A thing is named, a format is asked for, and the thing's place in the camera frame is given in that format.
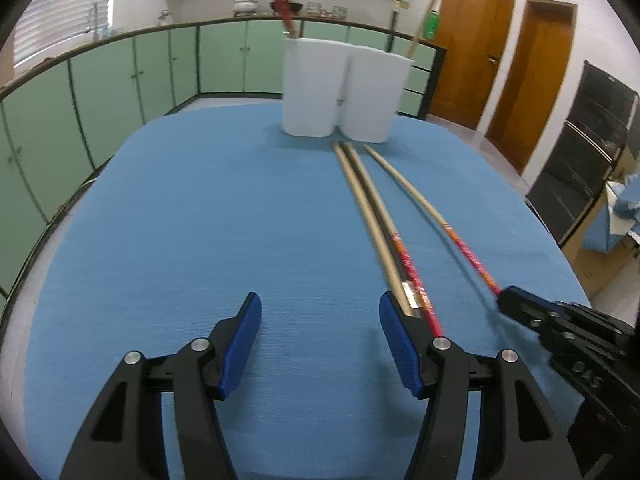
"blue cloth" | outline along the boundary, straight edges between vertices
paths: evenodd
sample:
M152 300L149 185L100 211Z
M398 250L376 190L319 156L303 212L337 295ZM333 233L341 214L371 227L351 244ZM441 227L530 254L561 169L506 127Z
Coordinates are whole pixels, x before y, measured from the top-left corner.
M611 234L610 224L611 216L609 206L605 204L585 232L584 238L582 239L583 248L588 251L597 251L603 254L610 253L620 240L624 238L622 235Z
M618 196L613 211L620 218L634 218L640 222L640 173L625 178L625 189Z
M172 353L262 298L240 387L217 403L242 480L398 479L426 403L402 387L378 319L386 283L330 139L280 130L280 104L161 118L134 134L82 199L55 255L29 340L31 456L55 479L122 356ZM494 170L447 130L398 117L380 152L431 200L503 285L587 302L567 261ZM535 336L497 313L459 251L364 158L447 335L469 352L514 348L565 427L581 397ZM478 431L470 396L459 478ZM181 478L165 396L172 478Z

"cabinet door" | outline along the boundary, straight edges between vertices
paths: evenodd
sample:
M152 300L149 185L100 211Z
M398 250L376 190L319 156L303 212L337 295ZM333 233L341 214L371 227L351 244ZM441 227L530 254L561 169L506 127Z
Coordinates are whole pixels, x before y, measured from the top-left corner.
M169 31L174 105L181 105L198 93L196 66L196 28L174 28Z
M406 40L405 38L394 38L394 46L391 51L394 54L404 56L406 54L406 51L409 49L410 44L411 41ZM414 65L419 66L420 68L423 68L425 70L431 70L435 57L436 49L423 44L418 44L418 48L415 51L414 56Z
M71 69L84 134L99 166L142 126L132 39L79 54Z
M347 41L349 27L337 23L305 22L304 37L315 40Z
M20 166L48 219L76 192L93 168L74 110L67 63L16 89L3 102L6 127Z
M284 44L280 20L248 22L245 92L282 93Z
M420 104L422 103L422 94L411 92L410 90L403 90L400 97L400 105L398 111L417 116L420 111Z
M174 107L169 69L169 31L133 38L143 119L149 122Z
M349 43L352 45L370 46L378 50L386 50L387 40L388 34L384 32L357 27L349 29Z
M430 75L431 72L427 72L426 70L421 70L413 66L411 68L411 72L409 72L409 77L407 78L404 87L408 90L424 94L427 90L427 83L429 82Z
M200 27L201 92L242 92L246 26L233 22Z
M0 285L9 292L46 224L31 200L0 118Z

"white pot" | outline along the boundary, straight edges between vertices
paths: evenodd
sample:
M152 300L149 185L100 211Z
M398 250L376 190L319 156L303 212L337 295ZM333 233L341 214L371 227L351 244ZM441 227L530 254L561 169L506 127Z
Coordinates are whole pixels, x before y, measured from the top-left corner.
M258 10L258 0L236 0L234 2L234 12L256 12Z

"red and orange stick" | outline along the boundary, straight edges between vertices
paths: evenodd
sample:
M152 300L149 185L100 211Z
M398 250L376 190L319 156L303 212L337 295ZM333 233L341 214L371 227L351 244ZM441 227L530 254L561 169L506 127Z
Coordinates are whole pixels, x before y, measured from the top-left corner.
M275 4L278 14L282 18L282 23L284 23L284 28L289 33L289 37L297 38L298 30L293 22L293 14L291 13L289 4L285 0L273 0L273 3Z
M356 165L357 170L364 181L364 184L366 184L367 186L367 190L369 191L372 201L374 202L374 206L376 207L376 209L380 213L380 217L382 218L382 223L384 224L383 228L385 228L391 236L394 247L398 252L398 255L400 256L402 266L404 267L409 280L413 283L413 286L417 292L420 310L422 311L424 319L431 329L431 333L433 333L434 337L441 337L443 335L443 331L440 322L436 317L433 303L431 303L431 300L427 296L427 292L424 290L424 285L422 283L422 280L420 279L418 270L415 268L414 261L411 259L409 251L407 251L407 248L398 233L396 224L391 218L389 211L386 209L385 203L382 201L382 197L378 193L376 186L373 184L369 173L367 173L367 170L360 160L360 157L358 156L358 153L356 152L354 147L350 143L346 143L345 150L349 152L349 155L351 156L354 165Z
M474 267L475 270L478 271L478 274L482 277L487 286L492 290L492 292L497 296L500 294L502 289L493 277L489 274L489 272L484 268L484 265L480 263L475 254L469 249L468 245L462 241L462 238L458 235L457 232L453 230L453 228L447 223L444 217L438 212L436 208L417 190L415 187L407 180L401 173L399 173L396 168L394 168L391 164L389 164L385 158L380 155L376 150L374 150L370 146L365 146L365 150L371 155L376 162L382 166L382 168L389 173L392 177L394 177L400 184L404 186L404 188L413 196L430 214L433 216L440 224L440 227L444 229L444 231L449 235L449 238L455 243L460 251L466 256L466 259L469 260L469 263Z

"window blind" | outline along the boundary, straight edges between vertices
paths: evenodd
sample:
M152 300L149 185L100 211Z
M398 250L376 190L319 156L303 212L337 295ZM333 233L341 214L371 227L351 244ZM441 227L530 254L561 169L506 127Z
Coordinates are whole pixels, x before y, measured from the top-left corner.
M59 41L85 31L94 2L98 4L98 26L107 23L109 0L32 0L15 26L14 64L20 63Z

